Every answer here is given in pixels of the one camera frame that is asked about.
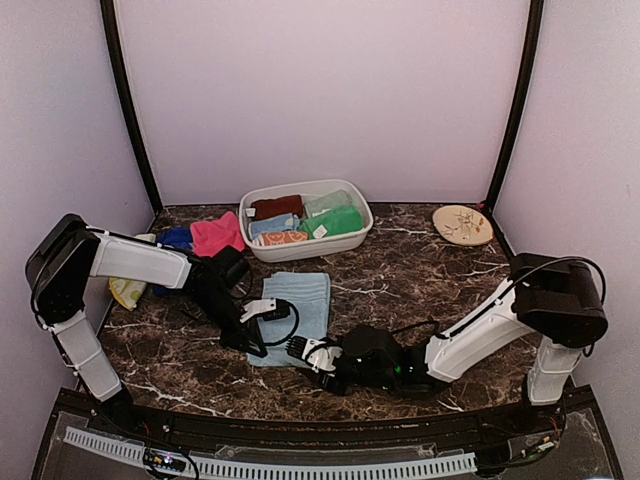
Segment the dark blue towel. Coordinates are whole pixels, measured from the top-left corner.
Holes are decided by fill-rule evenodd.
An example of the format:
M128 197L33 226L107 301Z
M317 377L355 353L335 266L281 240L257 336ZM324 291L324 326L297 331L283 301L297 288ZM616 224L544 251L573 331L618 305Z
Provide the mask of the dark blue towel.
M194 246L191 231L183 227L174 227L165 231L157 238L157 242L187 251L192 251ZM161 285L153 285L152 291L156 297L165 297L172 294L170 289Z

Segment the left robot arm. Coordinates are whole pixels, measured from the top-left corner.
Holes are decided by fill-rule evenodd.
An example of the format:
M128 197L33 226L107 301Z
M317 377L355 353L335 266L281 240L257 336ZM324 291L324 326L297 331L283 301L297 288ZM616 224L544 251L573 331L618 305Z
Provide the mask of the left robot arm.
M227 246L212 257L112 233L67 214L25 265L30 308L68 368L89 394L105 403L103 421L120 436L141 427L140 412L124 399L126 388L87 318L85 292L94 279L118 278L185 295L220 331L223 347L263 357L266 344L232 289L248 272L243 254Z

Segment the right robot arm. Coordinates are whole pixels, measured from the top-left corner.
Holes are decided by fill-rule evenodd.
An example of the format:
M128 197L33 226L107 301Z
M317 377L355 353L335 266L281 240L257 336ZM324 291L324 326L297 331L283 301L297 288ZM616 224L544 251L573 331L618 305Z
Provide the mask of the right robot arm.
M340 340L307 340L303 361L326 390L342 394L355 384L406 398L429 398L459 380L511 342L537 333L541 342L524 380L525 400L510 413L521 434L534 432L580 359L608 329L606 277L581 256L521 253L510 274L471 313L446 330L429 321L433 335L403 347L392 332L358 325Z

